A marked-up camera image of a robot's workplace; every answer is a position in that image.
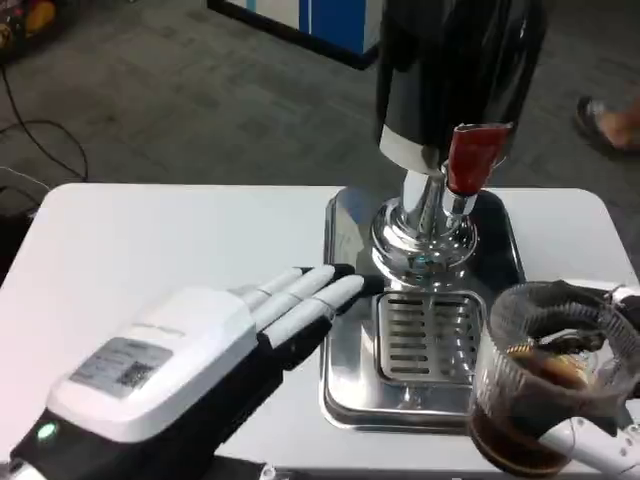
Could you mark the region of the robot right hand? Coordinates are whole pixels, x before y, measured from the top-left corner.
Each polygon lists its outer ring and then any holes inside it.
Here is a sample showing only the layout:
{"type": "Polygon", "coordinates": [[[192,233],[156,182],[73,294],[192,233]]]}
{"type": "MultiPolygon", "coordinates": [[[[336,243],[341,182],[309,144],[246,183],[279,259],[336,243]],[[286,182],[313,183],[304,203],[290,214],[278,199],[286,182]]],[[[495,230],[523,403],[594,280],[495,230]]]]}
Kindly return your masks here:
{"type": "Polygon", "coordinates": [[[639,289],[586,280],[507,290],[491,317],[514,367],[508,418],[543,447],[618,479],[639,476],[639,433],[617,415],[639,384],[639,289]]]}

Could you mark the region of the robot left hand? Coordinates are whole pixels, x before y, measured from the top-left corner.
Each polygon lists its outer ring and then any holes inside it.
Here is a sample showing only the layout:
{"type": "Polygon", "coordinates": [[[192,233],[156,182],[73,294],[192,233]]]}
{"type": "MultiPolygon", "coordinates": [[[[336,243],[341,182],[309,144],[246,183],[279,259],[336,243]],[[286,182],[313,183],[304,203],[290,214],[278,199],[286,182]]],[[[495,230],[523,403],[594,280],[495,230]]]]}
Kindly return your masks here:
{"type": "Polygon", "coordinates": [[[245,290],[187,287],[54,383],[6,479],[196,479],[327,337],[383,292],[348,264],[294,267],[245,290]]]}

